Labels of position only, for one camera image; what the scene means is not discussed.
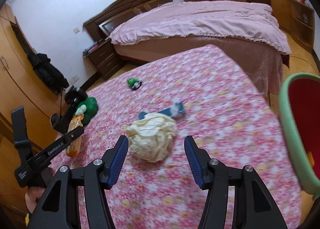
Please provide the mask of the left hand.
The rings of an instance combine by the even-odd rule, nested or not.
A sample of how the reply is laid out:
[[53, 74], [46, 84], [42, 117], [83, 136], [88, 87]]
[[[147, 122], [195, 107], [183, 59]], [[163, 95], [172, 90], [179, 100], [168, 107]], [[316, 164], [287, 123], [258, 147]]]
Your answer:
[[25, 203], [28, 211], [33, 213], [37, 202], [46, 189], [42, 187], [29, 187], [25, 193]]

